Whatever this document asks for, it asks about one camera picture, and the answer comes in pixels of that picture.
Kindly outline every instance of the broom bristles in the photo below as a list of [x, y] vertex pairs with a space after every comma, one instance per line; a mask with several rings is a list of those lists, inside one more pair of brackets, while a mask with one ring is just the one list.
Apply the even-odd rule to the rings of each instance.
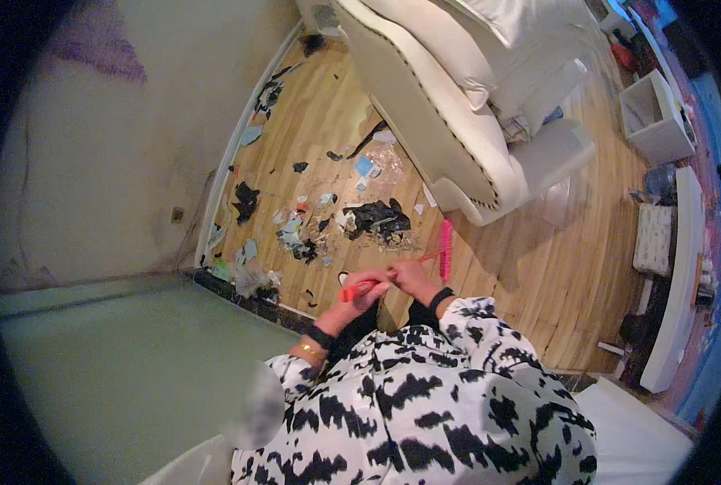
[[441, 224], [441, 259], [439, 264], [439, 276], [443, 284], [450, 280], [452, 270], [452, 221], [445, 219]]

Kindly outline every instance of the white wall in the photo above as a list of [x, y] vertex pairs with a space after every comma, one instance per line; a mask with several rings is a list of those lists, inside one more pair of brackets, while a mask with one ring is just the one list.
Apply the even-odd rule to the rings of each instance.
[[[292, 0], [118, 7], [146, 83], [55, 59], [21, 94], [0, 159], [0, 289], [174, 269], [204, 183], [298, 21]], [[192, 256], [195, 240], [183, 248]]]

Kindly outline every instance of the sofa cushion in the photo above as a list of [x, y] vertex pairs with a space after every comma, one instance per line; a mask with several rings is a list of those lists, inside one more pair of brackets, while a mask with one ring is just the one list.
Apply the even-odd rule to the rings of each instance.
[[495, 78], [485, 55], [461, 25], [428, 0], [363, 0], [369, 8], [408, 30], [463, 89], [473, 111], [487, 102]]

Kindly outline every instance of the red object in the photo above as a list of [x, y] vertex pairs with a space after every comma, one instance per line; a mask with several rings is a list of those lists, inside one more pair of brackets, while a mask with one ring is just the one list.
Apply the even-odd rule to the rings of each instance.
[[441, 249], [421, 256], [418, 261], [425, 262], [434, 257], [441, 256], [439, 260], [439, 277], [445, 285], [450, 280], [452, 269], [452, 221], [445, 219], [441, 224]]
[[342, 291], [339, 292], [342, 303], [346, 304], [353, 301], [358, 296], [364, 296], [366, 293], [370, 292], [371, 289], [374, 288], [378, 283], [379, 282], [376, 279], [366, 279], [365, 281], [361, 281], [360, 283], [355, 283], [354, 285], [342, 288]]

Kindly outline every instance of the nailhead trim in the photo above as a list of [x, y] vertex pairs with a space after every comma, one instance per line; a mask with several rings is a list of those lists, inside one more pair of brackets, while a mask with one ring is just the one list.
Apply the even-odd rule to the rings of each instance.
[[[334, 0], [334, 1], [331, 2], [331, 3], [332, 3], [335, 7], [341, 8], [346, 14], [348, 14], [350, 17], [352, 17], [353, 19], [355, 19], [355, 21], [358, 22], [359, 24], [361, 24], [366, 30], [369, 30], [369, 31], [372, 32], [373, 34], [376, 34], [377, 36], [380, 36], [383, 40], [385, 40], [388, 44], [390, 44], [390, 45], [393, 47], [393, 49], [395, 49], [395, 52], [398, 53], [398, 56], [401, 57], [401, 60], [404, 61], [404, 64], [406, 64], [406, 66], [409, 67], [409, 61], [406, 60], [406, 57], [404, 56], [404, 54], [401, 52], [400, 49], [398, 49], [398, 47], [393, 43], [393, 41], [390, 40], [385, 34], [383, 34], [382, 32], [379, 32], [378, 30], [372, 29], [370, 26], [362, 23], [357, 17], [355, 17], [355, 15], [351, 14], [345, 7], [343, 7], [343, 6], [340, 5], [338, 2], [336, 2], [336, 0]], [[436, 114], [437, 114], [437, 115], [441, 118], [441, 120], [444, 122], [444, 125], [447, 127], [447, 129], [450, 131], [450, 133], [452, 133], [452, 138], [454, 138], [455, 140], [457, 140], [457, 141], [460, 143], [460, 145], [461, 145], [461, 147], [463, 148], [463, 150], [466, 152], [466, 154], [468, 154], [468, 156], [471, 158], [471, 160], [472, 160], [473, 162], [477, 163], [477, 162], [476, 162], [476, 157], [474, 156], [474, 154], [472, 154], [471, 151], [469, 151], [469, 150], [465, 147], [465, 144], [463, 144], [463, 142], [460, 140], [460, 138], [458, 138], [457, 135], [454, 133], [454, 131], [452, 131], [452, 129], [450, 128], [449, 123], [448, 123], [447, 120], [445, 120], [444, 117], [441, 115], [441, 113], [439, 112], [439, 110], [438, 110], [438, 109], [436, 108], [436, 106], [433, 104], [433, 101], [430, 100], [430, 97], [428, 96], [428, 93], [425, 92], [425, 89], [423, 88], [423, 83], [420, 82], [420, 79], [417, 78], [417, 74], [414, 72], [414, 70], [413, 70], [411, 67], [409, 67], [409, 72], [411, 72], [412, 75], [414, 76], [415, 80], [417, 81], [417, 84], [420, 86], [420, 89], [423, 89], [423, 94], [425, 95], [425, 98], [426, 98], [426, 99], [428, 100], [428, 102], [430, 103], [431, 108], [433, 108], [433, 110], [436, 112]], [[495, 184], [493, 183], [493, 181], [491, 180], [491, 178], [487, 176], [487, 173], [485, 172], [484, 167], [482, 167], [482, 165], [480, 165], [479, 163], [477, 163], [477, 165], [479, 166], [479, 169], [482, 171], [482, 173], [485, 174], [485, 177], [487, 177], [487, 182], [490, 184], [490, 187], [492, 188], [493, 200], [492, 200], [490, 203], [487, 203], [487, 202], [484, 202], [484, 201], [482, 201], [482, 200], [475, 199], [475, 198], [473, 198], [473, 197], [469, 197], [468, 199], [471, 200], [473, 203], [478, 204], [478, 205], [480, 205], [480, 206], [482, 206], [482, 207], [484, 207], [484, 208], [486, 208], [486, 209], [497, 210], [497, 209], [498, 209], [498, 204], [499, 204], [500, 198], [498, 197], [498, 191], [495, 189]]]

